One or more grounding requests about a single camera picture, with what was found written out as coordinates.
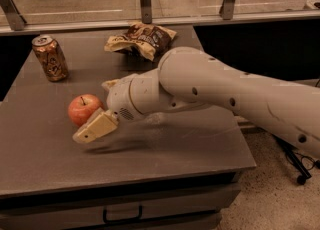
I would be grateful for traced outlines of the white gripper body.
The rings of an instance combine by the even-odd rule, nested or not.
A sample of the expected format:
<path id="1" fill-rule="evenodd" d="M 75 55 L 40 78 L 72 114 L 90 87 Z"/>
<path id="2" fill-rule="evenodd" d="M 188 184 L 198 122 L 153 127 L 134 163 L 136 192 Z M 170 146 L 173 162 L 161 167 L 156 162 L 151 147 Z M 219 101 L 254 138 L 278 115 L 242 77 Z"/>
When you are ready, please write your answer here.
<path id="1" fill-rule="evenodd" d="M 133 122 L 141 120 L 144 116 L 135 108 L 131 95 L 130 88 L 136 74 L 118 79 L 118 82 L 109 91 L 107 91 L 107 107 L 121 121 Z"/>

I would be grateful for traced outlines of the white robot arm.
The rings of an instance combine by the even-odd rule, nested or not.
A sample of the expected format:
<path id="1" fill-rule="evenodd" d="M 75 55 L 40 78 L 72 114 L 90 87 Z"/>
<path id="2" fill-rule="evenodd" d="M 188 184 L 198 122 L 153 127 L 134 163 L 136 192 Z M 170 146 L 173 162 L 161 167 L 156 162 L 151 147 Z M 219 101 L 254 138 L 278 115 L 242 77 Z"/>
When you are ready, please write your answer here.
<path id="1" fill-rule="evenodd" d="M 320 90 L 232 68 L 191 47 L 166 52 L 154 70 L 106 81 L 107 110 L 73 135 L 89 143 L 150 114 L 219 106 L 320 158 Z"/>

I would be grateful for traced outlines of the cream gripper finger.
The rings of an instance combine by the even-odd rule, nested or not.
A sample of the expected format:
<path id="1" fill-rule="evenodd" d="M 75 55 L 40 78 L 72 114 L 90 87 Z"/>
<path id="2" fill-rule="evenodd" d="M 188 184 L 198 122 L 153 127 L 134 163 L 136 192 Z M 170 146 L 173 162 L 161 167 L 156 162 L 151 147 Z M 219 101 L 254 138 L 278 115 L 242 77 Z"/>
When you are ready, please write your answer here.
<path id="1" fill-rule="evenodd" d="M 118 119 L 110 110 L 97 109 L 73 135 L 77 143 L 90 143 L 118 127 Z"/>
<path id="2" fill-rule="evenodd" d="M 104 81 L 101 86 L 105 91 L 109 91 L 118 82 L 118 79 Z"/>

